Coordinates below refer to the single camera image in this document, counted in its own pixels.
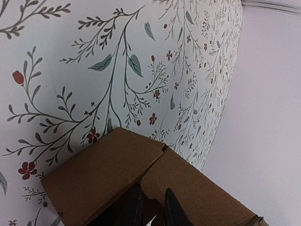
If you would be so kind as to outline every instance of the ceiling trim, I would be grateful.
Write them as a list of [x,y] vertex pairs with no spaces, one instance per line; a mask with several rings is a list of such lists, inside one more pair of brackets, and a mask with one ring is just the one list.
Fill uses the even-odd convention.
[[241,0],[241,3],[243,7],[269,9],[277,12],[289,13],[292,15],[301,16],[301,7],[294,6],[294,5],[272,2],[272,1],[264,1],[264,0],[256,0],[256,1]]

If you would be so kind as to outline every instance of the red berry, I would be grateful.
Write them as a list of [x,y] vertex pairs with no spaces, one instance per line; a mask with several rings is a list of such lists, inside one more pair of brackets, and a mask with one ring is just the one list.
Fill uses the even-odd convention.
[[24,83],[24,76],[19,71],[15,71],[13,73],[13,77],[15,82],[18,83],[19,85],[22,85]]

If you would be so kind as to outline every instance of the brown cardboard box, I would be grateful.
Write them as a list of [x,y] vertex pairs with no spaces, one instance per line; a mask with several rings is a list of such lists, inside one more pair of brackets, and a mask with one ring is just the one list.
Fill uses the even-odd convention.
[[[144,225],[162,212],[168,187],[195,226],[251,226],[256,216],[165,144],[121,128],[47,175],[42,184],[65,226],[92,226],[95,218],[102,226],[113,226],[136,187],[144,192]],[[163,225],[162,216],[152,225]],[[267,226],[263,220],[257,225]]]

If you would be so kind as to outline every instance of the cardboard flap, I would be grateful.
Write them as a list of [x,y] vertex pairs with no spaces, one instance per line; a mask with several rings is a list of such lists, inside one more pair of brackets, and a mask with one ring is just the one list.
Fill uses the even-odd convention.
[[118,199],[161,155],[163,143],[115,129],[42,180],[65,226],[84,226]]
[[141,188],[164,205],[169,187],[195,226],[235,226],[255,215],[167,148],[142,178]]

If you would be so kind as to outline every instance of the floral wallpaper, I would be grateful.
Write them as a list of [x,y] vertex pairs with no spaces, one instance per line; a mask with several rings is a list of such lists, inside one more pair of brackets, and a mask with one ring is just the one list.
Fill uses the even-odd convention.
[[241,19],[240,0],[2,0],[1,225],[63,225],[40,180],[115,127],[202,169]]

